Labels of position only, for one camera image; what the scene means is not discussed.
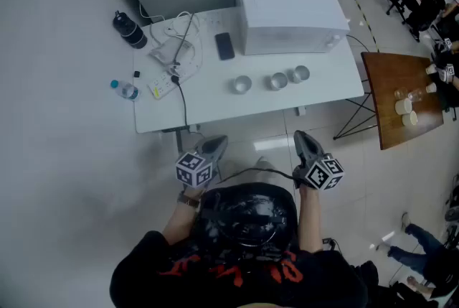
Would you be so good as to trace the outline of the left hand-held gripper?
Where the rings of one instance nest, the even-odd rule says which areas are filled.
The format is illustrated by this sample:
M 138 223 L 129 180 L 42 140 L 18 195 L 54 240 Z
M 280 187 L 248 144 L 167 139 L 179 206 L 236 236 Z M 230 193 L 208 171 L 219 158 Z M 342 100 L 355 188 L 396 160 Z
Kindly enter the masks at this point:
M 219 174 L 219 161 L 228 145 L 228 136 L 210 136 L 198 140 L 191 151 L 175 162 L 176 179 L 184 187 L 206 187 Z

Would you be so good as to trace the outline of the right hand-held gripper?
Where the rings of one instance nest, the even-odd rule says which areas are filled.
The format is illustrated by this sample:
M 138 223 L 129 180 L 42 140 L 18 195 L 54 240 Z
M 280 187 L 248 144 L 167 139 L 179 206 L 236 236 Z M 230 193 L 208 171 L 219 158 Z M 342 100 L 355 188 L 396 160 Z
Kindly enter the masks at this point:
M 344 178 L 345 171 L 339 161 L 304 131 L 293 135 L 295 150 L 301 163 L 293 170 L 295 188 L 301 186 L 316 190 L 333 189 Z

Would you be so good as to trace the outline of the steel cup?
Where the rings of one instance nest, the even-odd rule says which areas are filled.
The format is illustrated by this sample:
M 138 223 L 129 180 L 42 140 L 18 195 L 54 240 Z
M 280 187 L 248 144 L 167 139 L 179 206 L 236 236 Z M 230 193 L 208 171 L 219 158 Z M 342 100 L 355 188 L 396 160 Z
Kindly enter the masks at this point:
M 291 71 L 292 81 L 296 84 L 302 83 L 309 79 L 310 71 L 304 65 L 298 65 Z
M 288 85 L 288 76 L 284 73 L 275 73 L 269 79 L 270 89 L 282 90 Z

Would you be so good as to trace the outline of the person's left forearm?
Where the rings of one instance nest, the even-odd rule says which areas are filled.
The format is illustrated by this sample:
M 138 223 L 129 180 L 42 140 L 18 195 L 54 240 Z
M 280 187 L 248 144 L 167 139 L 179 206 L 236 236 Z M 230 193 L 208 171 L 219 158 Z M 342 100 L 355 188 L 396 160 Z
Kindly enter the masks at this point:
M 184 192 L 186 195 L 200 201 L 205 189 L 203 187 L 187 187 Z M 169 245 L 172 246 L 189 237 L 196 216 L 197 209 L 182 203 L 176 204 L 174 212 L 162 232 Z

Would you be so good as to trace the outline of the person's right forearm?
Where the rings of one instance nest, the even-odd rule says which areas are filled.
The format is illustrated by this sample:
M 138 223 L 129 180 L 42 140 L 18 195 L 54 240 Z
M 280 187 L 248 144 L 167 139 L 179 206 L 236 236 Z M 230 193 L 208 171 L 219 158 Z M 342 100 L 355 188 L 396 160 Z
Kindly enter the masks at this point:
M 302 185 L 299 192 L 298 245 L 302 251 L 315 253 L 323 249 L 319 191 Z

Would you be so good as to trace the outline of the brown wrist watch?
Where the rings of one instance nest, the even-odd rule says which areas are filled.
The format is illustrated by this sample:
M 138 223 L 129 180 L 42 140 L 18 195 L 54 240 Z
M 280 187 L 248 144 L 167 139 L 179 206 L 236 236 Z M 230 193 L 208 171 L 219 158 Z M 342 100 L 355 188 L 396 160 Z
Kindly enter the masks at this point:
M 177 198 L 177 202 L 185 204 L 185 205 L 187 205 L 189 207 L 192 207 L 194 209 L 197 209 L 199 207 L 199 204 L 200 204 L 199 200 L 196 200 L 196 199 L 186 195 L 184 191 L 181 191 L 179 193 L 179 196 Z

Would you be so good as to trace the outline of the black metal table legs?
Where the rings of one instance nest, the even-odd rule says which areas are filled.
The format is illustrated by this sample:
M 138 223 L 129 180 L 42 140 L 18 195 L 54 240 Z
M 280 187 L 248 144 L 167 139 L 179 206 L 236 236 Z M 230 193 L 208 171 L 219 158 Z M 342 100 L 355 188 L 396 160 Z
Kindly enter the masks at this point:
M 346 102 L 352 105 L 353 111 L 344 126 L 333 136 L 334 141 L 377 127 L 377 113 L 371 92 L 365 92 L 361 98 L 348 98 Z

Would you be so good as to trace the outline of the black helmet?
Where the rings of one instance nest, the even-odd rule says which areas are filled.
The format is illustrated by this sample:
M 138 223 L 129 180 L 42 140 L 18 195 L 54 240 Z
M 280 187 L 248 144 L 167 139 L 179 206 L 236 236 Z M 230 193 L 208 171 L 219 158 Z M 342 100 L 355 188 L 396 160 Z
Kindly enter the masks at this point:
M 277 261 L 298 238 L 289 191 L 264 182 L 219 187 L 204 194 L 191 235 L 213 254 Z

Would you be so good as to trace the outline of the white power strip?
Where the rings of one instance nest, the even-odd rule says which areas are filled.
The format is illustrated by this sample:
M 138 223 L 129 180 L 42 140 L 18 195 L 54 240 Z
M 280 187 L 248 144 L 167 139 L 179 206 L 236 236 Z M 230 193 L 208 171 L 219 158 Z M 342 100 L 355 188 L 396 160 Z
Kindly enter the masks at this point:
M 165 71 L 148 83 L 147 88 L 156 100 L 161 100 L 171 91 L 178 88 L 179 83 L 175 75 Z

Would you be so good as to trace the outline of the clear water bottle blue cap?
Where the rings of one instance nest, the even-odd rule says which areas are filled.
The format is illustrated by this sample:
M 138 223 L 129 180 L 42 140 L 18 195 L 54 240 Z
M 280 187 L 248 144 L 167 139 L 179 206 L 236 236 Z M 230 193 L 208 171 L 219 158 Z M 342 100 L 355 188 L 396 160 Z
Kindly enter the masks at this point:
M 122 98 L 125 98 L 130 101 L 136 101 L 139 97 L 140 91 L 133 84 L 122 81 L 122 80 L 112 80 L 110 82 L 110 87 Z

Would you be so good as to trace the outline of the white flat packet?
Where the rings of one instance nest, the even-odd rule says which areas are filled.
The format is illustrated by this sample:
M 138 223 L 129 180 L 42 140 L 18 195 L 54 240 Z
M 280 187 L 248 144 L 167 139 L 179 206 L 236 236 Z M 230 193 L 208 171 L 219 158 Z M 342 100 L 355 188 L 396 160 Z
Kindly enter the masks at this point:
M 194 49 L 194 46 L 189 41 L 178 38 L 170 37 L 158 47 L 153 48 L 149 52 L 149 56 L 164 66 L 181 64 L 185 57 Z

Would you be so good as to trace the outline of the wooden side table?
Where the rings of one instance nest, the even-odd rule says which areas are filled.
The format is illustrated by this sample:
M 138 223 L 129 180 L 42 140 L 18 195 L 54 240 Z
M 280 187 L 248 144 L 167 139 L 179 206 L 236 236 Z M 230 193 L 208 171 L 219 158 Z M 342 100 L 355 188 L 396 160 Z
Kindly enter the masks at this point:
M 425 92 L 422 101 L 412 103 L 412 110 L 418 117 L 416 126 L 403 126 L 402 116 L 394 109 L 396 89 L 405 87 L 409 93 L 418 88 L 425 90 L 432 83 L 432 78 L 425 72 L 430 65 L 429 59 L 380 52 L 363 52 L 361 57 L 376 108 L 380 149 L 403 144 L 444 124 L 436 93 Z

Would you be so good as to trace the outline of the black shirt with red print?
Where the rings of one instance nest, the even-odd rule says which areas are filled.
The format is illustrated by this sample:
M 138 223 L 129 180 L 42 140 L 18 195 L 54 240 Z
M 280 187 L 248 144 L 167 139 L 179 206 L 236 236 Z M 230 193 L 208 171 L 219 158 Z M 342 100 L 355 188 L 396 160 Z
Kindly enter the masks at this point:
M 115 268 L 110 298 L 116 308 L 365 308 L 368 293 L 337 251 L 290 246 L 279 261 L 222 262 L 149 231 Z

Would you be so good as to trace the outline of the black smartphone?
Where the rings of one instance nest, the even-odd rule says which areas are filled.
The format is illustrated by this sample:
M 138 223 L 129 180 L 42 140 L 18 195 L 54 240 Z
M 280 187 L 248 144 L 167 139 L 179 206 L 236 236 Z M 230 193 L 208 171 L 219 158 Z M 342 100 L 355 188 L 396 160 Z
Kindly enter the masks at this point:
M 214 39 L 220 60 L 231 60 L 235 57 L 232 40 L 228 32 L 216 34 Z

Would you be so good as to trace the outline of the black flask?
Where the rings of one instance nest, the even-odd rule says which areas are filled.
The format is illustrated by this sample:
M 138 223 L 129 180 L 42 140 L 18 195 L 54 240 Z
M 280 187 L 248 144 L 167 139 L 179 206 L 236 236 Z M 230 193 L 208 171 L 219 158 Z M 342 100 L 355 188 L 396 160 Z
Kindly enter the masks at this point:
M 131 47 L 141 49 L 146 46 L 148 39 L 143 30 L 126 13 L 115 12 L 113 27 Z

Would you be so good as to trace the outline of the white microwave oven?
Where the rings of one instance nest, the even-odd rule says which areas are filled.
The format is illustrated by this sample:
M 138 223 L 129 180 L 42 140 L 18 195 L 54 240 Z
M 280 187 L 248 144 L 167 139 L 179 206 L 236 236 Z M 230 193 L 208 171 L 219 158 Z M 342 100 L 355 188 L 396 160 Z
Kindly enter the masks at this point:
M 239 0 L 245 55 L 327 53 L 350 32 L 338 0 Z

